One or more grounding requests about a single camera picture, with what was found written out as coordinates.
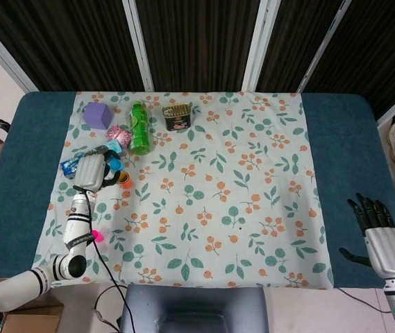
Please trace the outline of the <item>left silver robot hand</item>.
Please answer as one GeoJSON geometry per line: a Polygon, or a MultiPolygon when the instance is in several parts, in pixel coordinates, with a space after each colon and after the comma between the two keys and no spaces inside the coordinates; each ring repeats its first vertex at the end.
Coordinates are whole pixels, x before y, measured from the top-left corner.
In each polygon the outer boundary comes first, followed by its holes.
{"type": "Polygon", "coordinates": [[[102,188],[116,185],[121,171],[117,170],[112,178],[107,178],[111,171],[108,161],[118,159],[119,155],[114,151],[82,157],[77,166],[73,188],[97,193],[102,188]]]}

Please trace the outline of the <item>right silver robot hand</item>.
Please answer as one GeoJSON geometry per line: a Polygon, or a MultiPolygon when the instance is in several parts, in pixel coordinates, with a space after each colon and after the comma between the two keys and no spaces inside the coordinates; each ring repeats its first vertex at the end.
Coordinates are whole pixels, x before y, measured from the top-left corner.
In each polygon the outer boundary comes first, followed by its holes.
{"type": "Polygon", "coordinates": [[[391,212],[379,200],[360,193],[348,199],[364,238],[368,255],[354,255],[345,248],[339,251],[347,260],[371,267],[384,280],[395,279],[395,223],[391,212]]]}

